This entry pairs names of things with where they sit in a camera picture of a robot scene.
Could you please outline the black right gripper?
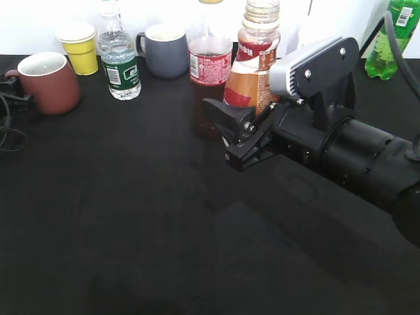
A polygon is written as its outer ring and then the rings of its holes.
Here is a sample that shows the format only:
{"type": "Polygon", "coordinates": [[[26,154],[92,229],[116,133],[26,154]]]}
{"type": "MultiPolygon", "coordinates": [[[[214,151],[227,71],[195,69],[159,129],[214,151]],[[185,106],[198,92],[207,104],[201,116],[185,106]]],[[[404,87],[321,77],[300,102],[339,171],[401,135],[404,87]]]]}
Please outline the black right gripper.
{"type": "MultiPolygon", "coordinates": [[[[238,141],[245,124],[256,117],[254,107],[235,107],[203,99],[205,115],[227,141],[238,141]]],[[[270,115],[248,137],[231,144],[225,152],[226,162],[238,171],[272,158],[285,156],[309,169],[317,168],[327,133],[312,126],[312,110],[307,105],[284,101],[275,105],[270,115]]]]}

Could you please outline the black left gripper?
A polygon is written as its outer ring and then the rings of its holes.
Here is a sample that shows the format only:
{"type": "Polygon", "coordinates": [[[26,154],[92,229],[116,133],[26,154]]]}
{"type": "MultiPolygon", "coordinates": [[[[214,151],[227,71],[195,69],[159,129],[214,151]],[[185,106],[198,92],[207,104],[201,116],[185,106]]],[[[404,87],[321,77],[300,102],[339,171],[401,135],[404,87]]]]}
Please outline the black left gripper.
{"type": "Polygon", "coordinates": [[[26,94],[20,79],[1,74],[1,124],[11,125],[15,114],[35,108],[35,98],[26,94]]]}

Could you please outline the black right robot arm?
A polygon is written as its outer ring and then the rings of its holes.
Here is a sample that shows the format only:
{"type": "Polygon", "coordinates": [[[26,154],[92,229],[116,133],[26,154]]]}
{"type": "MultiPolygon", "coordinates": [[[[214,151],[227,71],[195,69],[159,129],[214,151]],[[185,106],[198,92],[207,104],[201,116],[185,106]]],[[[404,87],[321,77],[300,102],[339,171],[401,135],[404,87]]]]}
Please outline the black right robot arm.
{"type": "Polygon", "coordinates": [[[285,156],[388,213],[401,235],[419,245],[419,160],[408,141],[352,117],[317,130],[303,99],[273,102],[257,115],[207,98],[204,110],[226,141],[231,167],[243,171],[285,156]]]}

